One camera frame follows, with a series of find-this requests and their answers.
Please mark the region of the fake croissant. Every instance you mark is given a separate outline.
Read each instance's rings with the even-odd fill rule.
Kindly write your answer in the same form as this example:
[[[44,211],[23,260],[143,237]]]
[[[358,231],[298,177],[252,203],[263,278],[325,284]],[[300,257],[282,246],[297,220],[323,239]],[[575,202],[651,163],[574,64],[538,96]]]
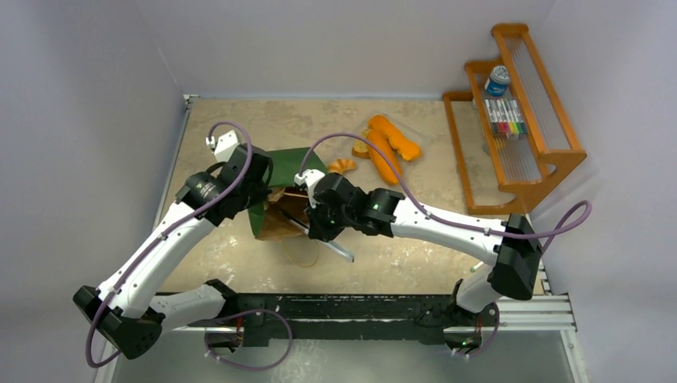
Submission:
[[[327,171],[329,173],[337,173],[343,175],[346,172],[356,170],[357,167],[358,164],[352,159],[338,158],[327,165]]]

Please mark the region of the metal tongs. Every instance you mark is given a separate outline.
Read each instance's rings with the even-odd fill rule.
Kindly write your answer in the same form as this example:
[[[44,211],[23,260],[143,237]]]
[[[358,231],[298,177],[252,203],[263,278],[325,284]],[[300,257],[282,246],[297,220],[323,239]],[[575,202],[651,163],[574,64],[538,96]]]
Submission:
[[[309,239],[319,241],[323,246],[332,250],[335,254],[341,256],[349,263],[353,263],[355,261],[355,255],[353,251],[343,247],[333,239],[326,238],[319,232],[317,227],[312,226],[309,223],[302,222],[300,219],[295,218],[291,213],[282,208],[278,208],[278,211],[289,223],[300,229],[301,232]]]

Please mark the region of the green paper bag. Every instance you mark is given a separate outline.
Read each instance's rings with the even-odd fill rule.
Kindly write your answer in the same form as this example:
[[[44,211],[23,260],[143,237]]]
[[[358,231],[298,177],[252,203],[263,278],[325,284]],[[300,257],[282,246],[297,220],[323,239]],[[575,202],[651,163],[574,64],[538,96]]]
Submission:
[[[267,198],[247,210],[251,232],[256,240],[282,242],[303,235],[297,222],[308,225],[304,209],[307,193],[294,183],[308,148],[286,148],[268,151],[273,169],[265,175],[270,193]]]

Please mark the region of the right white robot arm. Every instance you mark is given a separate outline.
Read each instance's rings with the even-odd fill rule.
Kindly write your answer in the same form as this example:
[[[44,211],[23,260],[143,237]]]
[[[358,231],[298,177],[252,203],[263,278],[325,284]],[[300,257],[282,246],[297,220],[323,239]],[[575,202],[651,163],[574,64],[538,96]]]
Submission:
[[[522,215],[479,219],[420,204],[398,191],[365,192],[338,173],[310,169],[294,177],[306,191],[309,237],[329,243],[346,228],[367,236],[418,239],[473,256],[481,267],[457,282],[448,304],[460,325],[502,297],[528,301],[542,250]]]

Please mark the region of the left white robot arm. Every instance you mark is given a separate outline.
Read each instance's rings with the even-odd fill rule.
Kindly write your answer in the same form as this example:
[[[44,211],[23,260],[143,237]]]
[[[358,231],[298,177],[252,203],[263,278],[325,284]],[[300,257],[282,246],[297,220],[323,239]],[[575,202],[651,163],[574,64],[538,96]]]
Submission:
[[[73,296],[90,323],[85,358],[92,367],[97,366],[91,353],[95,333],[135,359],[176,328],[208,319],[229,326],[237,319],[236,293],[216,279],[184,293],[157,293],[201,239],[270,192],[273,161],[264,150],[218,144],[214,154],[216,163],[186,179],[160,225],[124,266]]]

